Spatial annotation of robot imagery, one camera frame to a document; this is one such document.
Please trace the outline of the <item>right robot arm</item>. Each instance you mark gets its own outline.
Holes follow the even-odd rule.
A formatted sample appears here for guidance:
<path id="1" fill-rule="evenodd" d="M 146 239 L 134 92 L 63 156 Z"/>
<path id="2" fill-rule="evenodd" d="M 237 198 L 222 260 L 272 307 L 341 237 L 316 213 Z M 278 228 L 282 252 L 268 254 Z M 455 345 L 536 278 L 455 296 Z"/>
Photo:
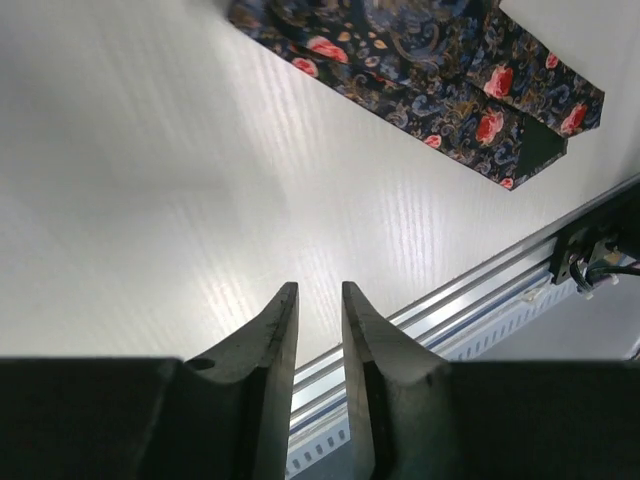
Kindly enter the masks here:
<path id="1" fill-rule="evenodd" d="M 634 259 L 634 262 L 626 266 L 606 265 L 590 267 L 585 274 L 585 279 L 592 286 L 614 275 L 638 276 L 639 275 L 639 201 L 634 200 L 622 214 L 617 224 L 617 237 L 613 243 L 621 253 Z"/>

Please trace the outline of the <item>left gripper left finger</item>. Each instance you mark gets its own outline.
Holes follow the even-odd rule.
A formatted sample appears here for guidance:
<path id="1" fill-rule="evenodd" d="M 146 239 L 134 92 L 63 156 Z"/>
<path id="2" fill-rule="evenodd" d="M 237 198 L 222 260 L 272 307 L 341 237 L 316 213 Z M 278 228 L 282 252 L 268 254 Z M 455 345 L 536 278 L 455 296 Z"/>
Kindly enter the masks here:
<path id="1" fill-rule="evenodd" d="M 281 479 L 298 286 L 190 360 L 1 361 L 5 479 Z"/>

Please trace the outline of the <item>navy floral tie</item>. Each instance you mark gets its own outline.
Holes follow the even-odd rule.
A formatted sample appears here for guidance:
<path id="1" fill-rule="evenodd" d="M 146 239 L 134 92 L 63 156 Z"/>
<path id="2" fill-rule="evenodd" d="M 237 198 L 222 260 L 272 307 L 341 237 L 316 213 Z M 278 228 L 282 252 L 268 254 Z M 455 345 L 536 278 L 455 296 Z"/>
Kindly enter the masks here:
<path id="1" fill-rule="evenodd" d="M 496 1 L 235 1 L 299 70 L 512 190 L 596 129 L 605 94 Z"/>

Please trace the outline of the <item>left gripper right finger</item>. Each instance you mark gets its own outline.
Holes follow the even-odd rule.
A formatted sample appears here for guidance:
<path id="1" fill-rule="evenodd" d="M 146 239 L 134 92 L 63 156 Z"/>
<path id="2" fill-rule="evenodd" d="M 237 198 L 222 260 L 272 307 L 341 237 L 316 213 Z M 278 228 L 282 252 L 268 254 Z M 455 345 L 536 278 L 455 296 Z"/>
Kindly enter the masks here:
<path id="1" fill-rule="evenodd" d="M 632 361 L 448 361 L 342 285 L 358 479 L 635 479 Z"/>

